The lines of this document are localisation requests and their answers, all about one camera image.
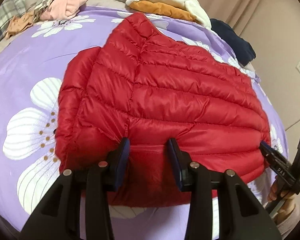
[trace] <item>wall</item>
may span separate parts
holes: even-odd
[[[285,128],[300,119],[300,3],[298,0],[261,0],[241,37],[253,46],[252,64],[261,86]],[[300,122],[287,130],[290,159],[296,154]]]

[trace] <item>metal screw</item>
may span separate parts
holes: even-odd
[[[190,163],[190,167],[191,167],[191,168],[197,169],[197,168],[199,168],[199,166],[200,166],[200,164],[197,163],[197,162],[191,162],[191,163]]]
[[[233,177],[235,175],[235,172],[234,172],[234,170],[227,170],[226,174],[230,177]]]
[[[106,161],[101,161],[101,162],[98,163],[98,166],[100,168],[104,168],[104,167],[108,166],[108,163]]]
[[[71,175],[71,173],[72,173],[72,171],[69,169],[66,169],[63,171],[63,175],[65,175],[65,176],[69,176],[69,175]]]

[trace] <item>floral bedsheet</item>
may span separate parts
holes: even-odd
[[[58,93],[67,63],[83,49],[103,46],[111,31],[130,14],[101,7],[82,8],[71,20],[48,21],[29,28],[0,54],[0,215],[17,230],[22,229],[59,176],[54,133]],[[287,156],[281,120],[258,84],[259,78],[239,66],[228,44],[195,23],[158,15],[147,17],[163,34],[203,47],[217,61],[249,75],[269,118],[272,147]],[[265,171],[249,183],[261,202],[273,180],[273,174]],[[213,206],[213,236],[217,238],[217,199]],[[182,240],[188,212],[189,205],[158,209],[110,207],[115,238],[119,240]]]

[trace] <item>red down jacket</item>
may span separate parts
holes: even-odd
[[[250,78],[163,35],[142,13],[122,21],[103,48],[83,50],[69,63],[59,95],[60,170],[104,160],[122,137],[130,139],[130,157],[109,203],[142,207],[190,202],[173,179],[168,138],[194,161],[233,169],[245,182],[263,172],[258,147],[270,142]]]

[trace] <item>pink clothing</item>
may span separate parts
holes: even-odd
[[[40,16],[42,21],[45,20],[69,20],[78,12],[79,7],[86,3],[87,0],[53,0],[48,9]]]

